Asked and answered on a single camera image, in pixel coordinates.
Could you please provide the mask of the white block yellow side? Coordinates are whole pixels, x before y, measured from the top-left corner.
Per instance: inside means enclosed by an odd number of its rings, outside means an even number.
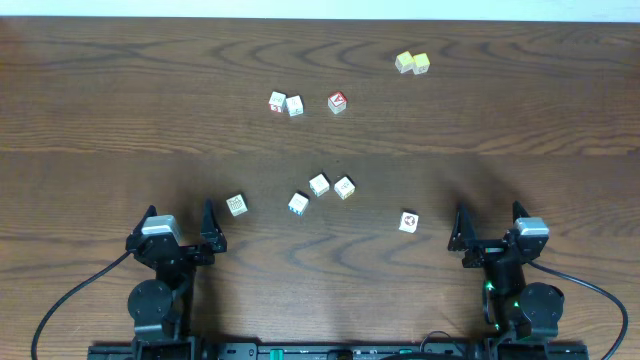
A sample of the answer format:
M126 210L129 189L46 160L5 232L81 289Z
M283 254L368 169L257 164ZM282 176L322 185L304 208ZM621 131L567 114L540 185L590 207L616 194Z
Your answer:
M355 185L348 176L344 176L334 184L334 191L345 200L355 192Z

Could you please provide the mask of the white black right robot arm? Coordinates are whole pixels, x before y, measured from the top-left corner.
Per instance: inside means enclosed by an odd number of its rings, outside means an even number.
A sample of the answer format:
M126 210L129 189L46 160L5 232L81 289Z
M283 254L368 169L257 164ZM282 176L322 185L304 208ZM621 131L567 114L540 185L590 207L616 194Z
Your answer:
M564 294L552 285L525 280L523 265L538 258L550 230L540 217L532 217L519 202L512 204L513 225L499 239L476 236L467 209L457 207L447 249L462 252L465 268L484 271L485 321L497 334L484 340L487 359L546 356L546 345L558 336Z

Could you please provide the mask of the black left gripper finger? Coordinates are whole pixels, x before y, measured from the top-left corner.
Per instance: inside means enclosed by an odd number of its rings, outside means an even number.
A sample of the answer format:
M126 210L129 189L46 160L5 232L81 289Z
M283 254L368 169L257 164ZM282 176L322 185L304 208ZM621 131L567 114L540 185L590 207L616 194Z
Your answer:
M212 248L214 253L227 251L226 237L217 223L213 202L207 199L204 202L203 218L200 230L201 237Z
M131 234L132 235L140 235L142 233L142 228L149 217L154 217L157 215L156 207L154 205L150 205L142 216L141 220L134 227Z

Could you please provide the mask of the white wooden block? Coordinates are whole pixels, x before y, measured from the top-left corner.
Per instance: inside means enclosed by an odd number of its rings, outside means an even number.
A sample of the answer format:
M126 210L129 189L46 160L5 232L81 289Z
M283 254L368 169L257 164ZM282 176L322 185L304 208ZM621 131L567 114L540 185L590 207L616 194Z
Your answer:
M304 113L304 104L299 95L286 98L286 107L291 117Z

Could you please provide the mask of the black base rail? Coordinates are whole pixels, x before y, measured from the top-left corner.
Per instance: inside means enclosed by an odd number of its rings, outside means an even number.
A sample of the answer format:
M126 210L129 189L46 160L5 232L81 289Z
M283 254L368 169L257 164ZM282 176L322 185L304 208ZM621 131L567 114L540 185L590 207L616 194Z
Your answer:
M487 359L486 351L477 346L454 345L447 342L414 345L256 345L254 343L223 343L191 346L169 345L135 350L131 345L91 346L88 360L134 359L206 359L206 360L375 360L403 355L408 359Z

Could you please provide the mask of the white block cat drawing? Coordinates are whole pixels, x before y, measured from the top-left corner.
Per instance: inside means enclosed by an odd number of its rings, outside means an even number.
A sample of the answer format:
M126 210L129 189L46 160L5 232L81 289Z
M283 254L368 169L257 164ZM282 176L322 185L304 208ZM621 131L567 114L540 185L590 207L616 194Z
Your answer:
M242 194L237 194L233 197L228 198L226 200L226 204L229 208L230 213L234 217L237 217L248 211L248 207Z

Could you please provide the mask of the white block green side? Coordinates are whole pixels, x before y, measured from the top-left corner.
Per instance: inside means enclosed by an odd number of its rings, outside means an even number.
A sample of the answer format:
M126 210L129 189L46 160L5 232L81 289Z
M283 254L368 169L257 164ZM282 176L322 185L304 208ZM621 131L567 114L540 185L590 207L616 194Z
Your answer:
M330 183L323 173L313 177L309 181L309 186L316 197L322 196L330 189Z

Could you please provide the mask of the white block brown circle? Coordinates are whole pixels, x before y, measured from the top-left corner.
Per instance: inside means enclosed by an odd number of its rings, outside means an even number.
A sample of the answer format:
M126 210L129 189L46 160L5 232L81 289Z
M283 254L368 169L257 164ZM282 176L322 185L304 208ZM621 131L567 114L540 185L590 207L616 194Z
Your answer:
M400 219L399 230L414 233L417 230L419 216L409 212L403 212Z

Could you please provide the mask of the white block red side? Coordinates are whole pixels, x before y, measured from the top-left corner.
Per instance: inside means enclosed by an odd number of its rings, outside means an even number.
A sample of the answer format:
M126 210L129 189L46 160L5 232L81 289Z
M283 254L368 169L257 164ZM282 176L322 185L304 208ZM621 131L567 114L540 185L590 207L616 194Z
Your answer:
M272 112L282 113L286 108L286 95L284 93L273 91L268 101L268 105Z

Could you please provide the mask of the white block blue side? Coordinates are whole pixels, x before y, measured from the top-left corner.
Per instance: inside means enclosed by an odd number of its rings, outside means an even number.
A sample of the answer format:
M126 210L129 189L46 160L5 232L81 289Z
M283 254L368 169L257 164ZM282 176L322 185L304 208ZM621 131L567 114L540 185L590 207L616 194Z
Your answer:
M288 203L288 208L291 212L298 216L302 216L309 205L309 199L302 193L296 192L293 194L291 200Z

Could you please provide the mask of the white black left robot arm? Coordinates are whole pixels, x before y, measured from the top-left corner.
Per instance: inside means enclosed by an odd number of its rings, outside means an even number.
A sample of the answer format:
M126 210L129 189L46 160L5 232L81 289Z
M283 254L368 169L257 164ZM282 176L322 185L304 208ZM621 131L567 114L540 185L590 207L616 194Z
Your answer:
M199 266L212 265L227 250L211 200L204 203L196 245L182 245L181 230L172 215L159 215L150 206L126 239L125 250L155 277L139 283L128 297L134 320L132 358L135 360L214 359L217 351L191 333L194 283Z

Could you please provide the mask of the red letter wooden block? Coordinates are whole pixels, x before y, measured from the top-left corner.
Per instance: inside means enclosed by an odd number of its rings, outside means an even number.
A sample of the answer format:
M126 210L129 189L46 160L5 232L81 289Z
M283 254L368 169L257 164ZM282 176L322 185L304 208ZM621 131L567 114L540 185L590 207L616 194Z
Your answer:
M328 106L329 109L334 113L338 114L344 111L347 108L348 101L344 94L340 91L337 91L331 94L328 97Z

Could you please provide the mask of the pale yellow wooden block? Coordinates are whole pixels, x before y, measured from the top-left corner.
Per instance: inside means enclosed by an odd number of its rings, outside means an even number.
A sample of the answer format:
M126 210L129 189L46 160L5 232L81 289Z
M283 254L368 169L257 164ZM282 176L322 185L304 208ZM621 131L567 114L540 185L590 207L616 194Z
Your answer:
M396 56L395 67L400 73L406 73L413 69L414 58L409 51L402 52Z

